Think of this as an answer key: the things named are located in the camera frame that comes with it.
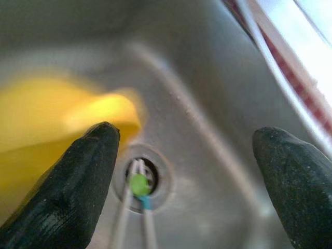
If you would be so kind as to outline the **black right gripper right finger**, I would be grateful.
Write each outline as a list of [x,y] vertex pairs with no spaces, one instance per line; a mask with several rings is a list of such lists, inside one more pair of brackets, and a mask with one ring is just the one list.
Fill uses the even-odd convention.
[[294,248],[331,248],[331,160],[285,130],[252,136],[254,157]]

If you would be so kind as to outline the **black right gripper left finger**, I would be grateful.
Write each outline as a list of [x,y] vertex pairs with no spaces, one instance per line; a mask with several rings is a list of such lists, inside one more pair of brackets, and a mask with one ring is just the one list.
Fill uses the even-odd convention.
[[109,122],[75,140],[1,226],[1,248],[86,248],[108,194],[120,142]]

